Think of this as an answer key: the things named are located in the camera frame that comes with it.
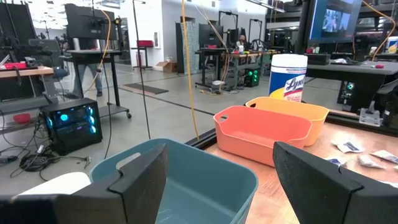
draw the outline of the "basket handle cutout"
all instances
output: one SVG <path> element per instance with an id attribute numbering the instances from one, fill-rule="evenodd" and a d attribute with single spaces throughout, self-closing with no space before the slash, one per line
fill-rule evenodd
<path id="1" fill-rule="evenodd" d="M 220 123 L 222 123 L 223 121 L 227 120 L 228 115 L 223 115 L 220 117 Z"/>

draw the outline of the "red box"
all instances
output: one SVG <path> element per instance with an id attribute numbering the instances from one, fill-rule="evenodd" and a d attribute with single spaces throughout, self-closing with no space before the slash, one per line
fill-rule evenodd
<path id="1" fill-rule="evenodd" d="M 154 42 L 151 40 L 138 40 L 137 41 L 137 46 L 138 47 L 153 47 Z"/>
<path id="2" fill-rule="evenodd" d="M 5 63 L 4 64 L 5 68 L 7 70 L 12 70 L 14 69 L 14 66 L 17 67 L 18 69 L 25 69 L 26 68 L 26 63 L 25 62 L 19 62 L 19 63 Z"/>

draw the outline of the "jeans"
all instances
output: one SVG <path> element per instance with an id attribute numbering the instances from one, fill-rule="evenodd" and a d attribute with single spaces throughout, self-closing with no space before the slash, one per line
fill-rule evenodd
<path id="1" fill-rule="evenodd" d="M 79 75 L 80 75 L 80 82 L 83 84 L 83 79 L 85 77 L 85 71 L 86 67 L 90 69 L 90 72 L 93 76 L 97 74 L 97 64 L 90 64 L 90 65 L 78 65 L 78 70 L 79 70 Z M 77 77 L 75 77 L 75 85 L 73 86 L 73 94 L 76 96 L 80 96 L 79 94 L 79 81 L 77 80 Z M 102 82 L 101 82 L 101 74 L 99 73 L 97 78 L 95 79 L 95 88 L 97 89 L 97 92 L 102 91 Z"/>

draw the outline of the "pc case with blue lights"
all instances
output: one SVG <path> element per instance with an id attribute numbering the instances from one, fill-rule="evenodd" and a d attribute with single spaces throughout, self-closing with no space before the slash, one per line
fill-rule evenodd
<path id="1" fill-rule="evenodd" d="M 102 141 L 97 102 L 91 99 L 52 104 L 40 109 L 51 149 L 61 156 Z"/>

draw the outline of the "cardboard box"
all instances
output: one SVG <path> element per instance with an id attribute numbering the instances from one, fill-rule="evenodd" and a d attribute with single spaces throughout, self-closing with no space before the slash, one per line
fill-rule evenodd
<path id="1" fill-rule="evenodd" d="M 156 66 L 162 67 L 163 72 L 177 72 L 177 62 L 159 62 Z"/>

